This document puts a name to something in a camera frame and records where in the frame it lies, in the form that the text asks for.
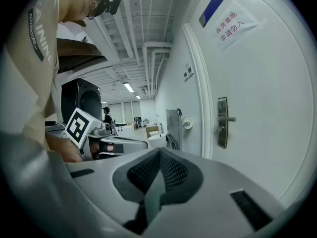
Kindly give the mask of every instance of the fluorescent light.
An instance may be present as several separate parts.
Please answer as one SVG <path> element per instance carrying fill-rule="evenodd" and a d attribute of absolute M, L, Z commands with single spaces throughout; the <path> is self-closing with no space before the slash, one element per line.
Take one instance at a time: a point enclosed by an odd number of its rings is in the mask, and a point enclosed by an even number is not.
<path fill-rule="evenodd" d="M 134 92 L 129 83 L 124 83 L 124 86 L 132 93 Z"/>

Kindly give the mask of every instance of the ceiling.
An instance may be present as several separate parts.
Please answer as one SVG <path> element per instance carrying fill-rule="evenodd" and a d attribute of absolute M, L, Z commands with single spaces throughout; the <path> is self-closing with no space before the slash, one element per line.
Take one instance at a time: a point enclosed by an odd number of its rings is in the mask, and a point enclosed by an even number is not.
<path fill-rule="evenodd" d="M 139 95 L 142 99 L 148 99 L 150 96 L 148 91 L 146 91 L 147 80 L 142 45 L 147 41 L 172 42 L 171 28 L 179 4 L 180 0 L 122 0 L 116 16 L 103 13 L 101 15 L 102 21 L 98 19 L 105 26 L 102 31 L 103 35 L 110 36 L 105 43 L 99 42 L 100 38 L 97 36 L 93 37 L 93 34 L 86 30 L 88 36 L 92 39 L 92 43 L 95 43 L 96 47 L 109 62 L 101 63 L 99 67 L 96 65 L 88 66 L 84 69 L 81 67 L 73 71 L 73 75 L 70 78 L 81 77 L 99 86 L 102 101 L 108 103 L 137 100 L 135 95 Z M 128 23 L 129 17 L 132 22 L 130 25 Z M 68 25 L 67 27 L 74 35 L 82 31 L 75 24 L 73 26 Z M 112 53 L 117 57 L 117 60 L 114 59 L 114 61 L 111 61 L 109 52 L 103 52 L 103 48 L 106 45 L 112 47 Z M 148 56 L 151 55 L 152 49 L 148 48 Z M 167 58 L 168 54 L 156 55 L 154 86 L 156 84 L 159 63 L 163 56 Z M 125 82 L 131 85 L 134 90 L 133 93 L 130 93 L 124 87 L 123 83 Z"/>

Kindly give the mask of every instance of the blue label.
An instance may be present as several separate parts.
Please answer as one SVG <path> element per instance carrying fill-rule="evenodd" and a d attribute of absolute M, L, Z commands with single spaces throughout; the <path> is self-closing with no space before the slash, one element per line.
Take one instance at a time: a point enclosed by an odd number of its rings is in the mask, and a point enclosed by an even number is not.
<path fill-rule="evenodd" d="M 214 14 L 214 12 L 218 9 L 223 0 L 211 0 L 208 4 L 207 8 L 199 18 L 201 25 L 204 27 Z"/>

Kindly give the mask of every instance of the white door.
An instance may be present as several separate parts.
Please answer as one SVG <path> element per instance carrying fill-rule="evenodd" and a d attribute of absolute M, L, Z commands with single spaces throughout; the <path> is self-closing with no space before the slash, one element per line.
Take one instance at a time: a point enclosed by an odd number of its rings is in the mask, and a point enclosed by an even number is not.
<path fill-rule="evenodd" d="M 221 51 L 212 32 L 234 1 L 259 24 Z M 288 206 L 317 162 L 316 48 L 282 0 L 223 0 L 203 28 L 199 17 L 209 2 L 200 0 L 190 25 L 211 85 L 212 159 L 234 167 Z M 237 119 L 229 122 L 226 149 L 218 146 L 215 131 L 222 97 L 227 97 L 229 116 Z"/>

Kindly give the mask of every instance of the electrical outlet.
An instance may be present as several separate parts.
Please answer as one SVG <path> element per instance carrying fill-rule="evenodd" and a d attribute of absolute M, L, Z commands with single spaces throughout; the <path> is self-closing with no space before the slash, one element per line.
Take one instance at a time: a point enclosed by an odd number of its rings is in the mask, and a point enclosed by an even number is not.
<path fill-rule="evenodd" d="M 193 70 L 191 67 L 188 68 L 188 78 L 190 78 L 193 75 Z"/>
<path fill-rule="evenodd" d="M 187 73 L 187 71 L 184 73 L 184 78 L 185 78 L 185 81 L 188 79 L 188 73 Z"/>

